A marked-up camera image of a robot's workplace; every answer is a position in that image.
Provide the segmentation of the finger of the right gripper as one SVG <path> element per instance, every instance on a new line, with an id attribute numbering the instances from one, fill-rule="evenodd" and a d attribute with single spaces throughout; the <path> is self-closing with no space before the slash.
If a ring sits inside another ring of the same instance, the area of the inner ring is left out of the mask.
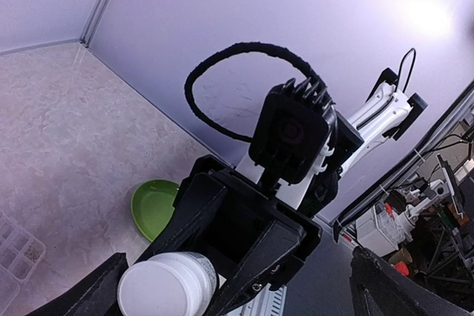
<path id="1" fill-rule="evenodd" d="M 138 257 L 146 261 L 163 252 L 202 252 L 218 268 L 228 267 L 228 177 L 223 172 L 195 175 L 180 194 L 164 231 Z"/>
<path id="2" fill-rule="evenodd" d="M 297 255 L 306 232 L 297 223 L 273 220 L 246 252 L 207 307 L 208 315 L 223 315 L 246 303 L 258 290 L 286 285 L 304 265 Z"/>

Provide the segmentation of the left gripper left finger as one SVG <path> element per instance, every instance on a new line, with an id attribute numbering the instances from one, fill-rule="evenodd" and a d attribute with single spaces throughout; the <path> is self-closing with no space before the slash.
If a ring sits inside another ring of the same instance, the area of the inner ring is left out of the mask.
<path id="1" fill-rule="evenodd" d="M 128 267 L 126 254 L 117 252 L 71 289 L 29 315 L 122 315 L 117 291 Z"/>

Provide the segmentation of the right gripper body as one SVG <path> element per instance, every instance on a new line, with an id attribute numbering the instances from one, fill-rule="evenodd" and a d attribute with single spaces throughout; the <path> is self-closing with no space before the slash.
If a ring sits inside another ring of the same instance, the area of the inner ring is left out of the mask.
<path id="1" fill-rule="evenodd" d="M 190 176 L 184 180 L 177 200 L 188 188 L 195 175 L 214 172 L 223 172 L 228 177 L 228 197 L 225 202 L 228 214 L 228 242 L 226 243 L 228 267 L 218 268 L 214 264 L 217 271 L 228 279 L 259 234 L 273 220 L 287 224 L 297 223 L 303 227 L 306 236 L 298 248 L 297 255 L 305 263 L 321 240 L 320 228 L 286 203 L 263 193 L 253 182 L 213 156 L 208 155 L 197 160 Z"/>

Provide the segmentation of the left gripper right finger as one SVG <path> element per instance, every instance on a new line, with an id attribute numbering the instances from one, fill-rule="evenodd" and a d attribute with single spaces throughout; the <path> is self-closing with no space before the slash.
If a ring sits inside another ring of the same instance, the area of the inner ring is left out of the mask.
<path id="1" fill-rule="evenodd" d="M 469 315 L 422 288 L 369 249 L 356 247 L 350 288 L 355 315 Z"/>

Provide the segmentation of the small white pill bottle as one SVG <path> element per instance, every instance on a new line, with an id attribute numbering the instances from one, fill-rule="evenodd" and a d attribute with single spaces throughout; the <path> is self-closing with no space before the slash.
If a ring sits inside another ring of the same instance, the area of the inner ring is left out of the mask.
<path id="1" fill-rule="evenodd" d="M 123 315 L 203 315 L 218 289 L 210 260 L 196 252 L 167 252 L 128 268 L 118 283 Z"/>

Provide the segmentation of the clear plastic pill organizer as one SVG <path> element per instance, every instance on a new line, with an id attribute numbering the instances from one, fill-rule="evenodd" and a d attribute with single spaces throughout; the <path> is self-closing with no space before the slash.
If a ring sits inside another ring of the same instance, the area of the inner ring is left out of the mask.
<path id="1" fill-rule="evenodd" d="M 44 258 L 45 245 L 1 211 L 1 315 Z"/>

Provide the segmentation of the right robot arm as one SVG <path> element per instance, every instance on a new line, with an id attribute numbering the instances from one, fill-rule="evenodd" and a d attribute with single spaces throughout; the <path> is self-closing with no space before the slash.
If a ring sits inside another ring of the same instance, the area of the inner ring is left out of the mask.
<path id="1" fill-rule="evenodd" d="M 286 61 L 304 76 L 269 91 L 252 136 L 208 118 L 193 96 L 193 85 L 208 69 L 247 53 Z M 426 108 L 418 95 L 406 95 L 399 76 L 384 70 L 362 108 L 345 118 L 321 77 L 284 47 L 241 42 L 205 59 L 185 81 L 186 101 L 197 118 L 247 142 L 249 150 L 237 167 L 213 155 L 195 162 L 170 222 L 137 265 L 170 285 L 186 257 L 208 260 L 216 281 L 205 315 L 223 315 L 264 288 L 287 285 L 320 243 L 313 216 L 335 198 L 339 180 L 368 152 L 400 138 Z"/>

